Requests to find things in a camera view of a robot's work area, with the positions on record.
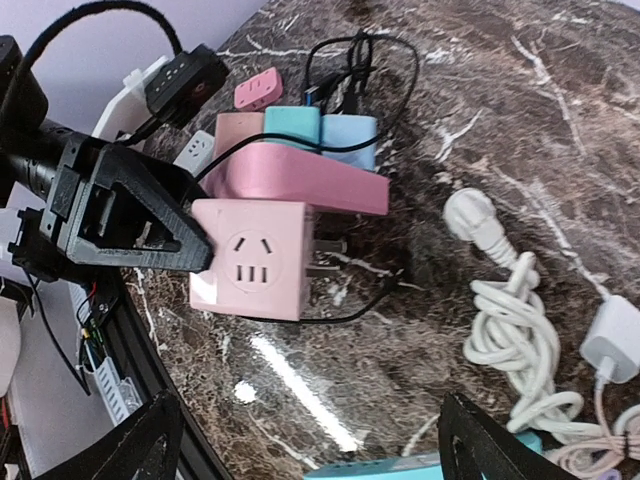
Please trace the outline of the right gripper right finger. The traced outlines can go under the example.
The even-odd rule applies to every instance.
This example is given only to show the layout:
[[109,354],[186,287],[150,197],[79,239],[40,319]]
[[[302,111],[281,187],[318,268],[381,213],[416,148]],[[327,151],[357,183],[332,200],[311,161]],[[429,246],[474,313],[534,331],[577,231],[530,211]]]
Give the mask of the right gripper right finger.
[[445,480],[573,478],[526,447],[462,393],[444,397],[438,446]]

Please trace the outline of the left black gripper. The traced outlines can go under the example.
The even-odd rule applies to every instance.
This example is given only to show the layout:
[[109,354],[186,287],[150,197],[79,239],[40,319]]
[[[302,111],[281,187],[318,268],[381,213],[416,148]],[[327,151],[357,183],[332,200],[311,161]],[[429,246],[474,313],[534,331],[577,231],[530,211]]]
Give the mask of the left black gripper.
[[96,267],[199,273],[214,247],[183,209],[206,198],[185,169],[127,147],[68,140],[9,156],[14,180],[44,201],[18,211],[13,265],[41,280],[76,280]]

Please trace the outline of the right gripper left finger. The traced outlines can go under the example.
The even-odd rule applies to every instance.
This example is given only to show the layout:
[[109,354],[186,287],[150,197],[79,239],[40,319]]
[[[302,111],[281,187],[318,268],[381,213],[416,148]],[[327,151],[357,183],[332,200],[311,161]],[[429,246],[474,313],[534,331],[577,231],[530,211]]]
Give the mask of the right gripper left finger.
[[45,472],[42,479],[132,479],[156,444],[163,452],[159,479],[173,479],[178,469],[184,416],[178,397],[159,392],[124,422],[81,453]]

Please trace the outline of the white cube socket adapter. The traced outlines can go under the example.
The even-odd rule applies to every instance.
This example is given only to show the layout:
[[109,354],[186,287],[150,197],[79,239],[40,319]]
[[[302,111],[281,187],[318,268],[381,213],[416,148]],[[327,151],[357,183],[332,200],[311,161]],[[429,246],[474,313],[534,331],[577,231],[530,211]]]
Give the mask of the white cube socket adapter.
[[180,151],[173,164],[197,176],[210,163],[215,148],[215,137],[198,130]]

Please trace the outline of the pink cube socket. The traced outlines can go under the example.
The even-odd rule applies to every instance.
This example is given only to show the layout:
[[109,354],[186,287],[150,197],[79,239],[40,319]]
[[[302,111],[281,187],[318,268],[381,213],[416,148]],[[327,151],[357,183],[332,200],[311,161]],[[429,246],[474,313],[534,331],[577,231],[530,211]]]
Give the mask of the pink cube socket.
[[313,266],[313,254],[346,252],[343,240],[314,238],[313,208],[301,202],[199,199],[191,215],[214,249],[210,267],[189,275],[196,310],[297,322],[308,277],[335,270]]

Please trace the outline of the pink plug adapter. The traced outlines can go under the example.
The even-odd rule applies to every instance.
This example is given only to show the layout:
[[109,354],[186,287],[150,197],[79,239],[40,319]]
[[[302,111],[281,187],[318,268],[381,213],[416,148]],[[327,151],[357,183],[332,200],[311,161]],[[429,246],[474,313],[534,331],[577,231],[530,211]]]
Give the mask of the pink plug adapter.
[[283,91],[279,71],[270,67],[236,86],[234,107],[243,112],[262,110],[278,101]]

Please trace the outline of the white charger with cable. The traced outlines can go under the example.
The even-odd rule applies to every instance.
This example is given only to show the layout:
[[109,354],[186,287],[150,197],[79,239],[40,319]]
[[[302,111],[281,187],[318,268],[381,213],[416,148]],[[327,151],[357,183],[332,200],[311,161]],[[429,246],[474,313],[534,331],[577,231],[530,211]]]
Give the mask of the white charger with cable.
[[600,431],[593,438],[553,451],[548,459],[579,479],[603,479],[621,462],[639,459],[639,406],[625,410],[613,426],[604,413],[606,386],[639,375],[639,309],[619,295],[605,300],[580,354],[595,370],[594,408]]

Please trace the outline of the white three-pin plug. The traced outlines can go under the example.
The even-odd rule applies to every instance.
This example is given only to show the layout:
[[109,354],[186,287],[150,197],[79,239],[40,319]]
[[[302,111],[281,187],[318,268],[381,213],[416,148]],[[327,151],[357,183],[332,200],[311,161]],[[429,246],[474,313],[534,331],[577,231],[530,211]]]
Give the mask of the white three-pin plug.
[[496,209],[482,191],[464,188],[453,193],[444,205],[443,219],[453,235],[474,243],[497,265],[509,268],[517,261],[518,254],[496,216]]

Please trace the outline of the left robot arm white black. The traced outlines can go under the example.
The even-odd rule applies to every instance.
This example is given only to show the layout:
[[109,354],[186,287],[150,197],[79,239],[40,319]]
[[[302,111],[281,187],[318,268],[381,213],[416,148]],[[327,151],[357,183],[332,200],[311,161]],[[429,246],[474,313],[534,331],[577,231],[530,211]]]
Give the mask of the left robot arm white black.
[[33,75],[1,127],[2,193],[17,182],[45,203],[18,213],[14,265],[44,281],[82,283],[98,267],[199,273],[214,250],[184,200],[201,194],[188,171],[73,131],[46,117]]

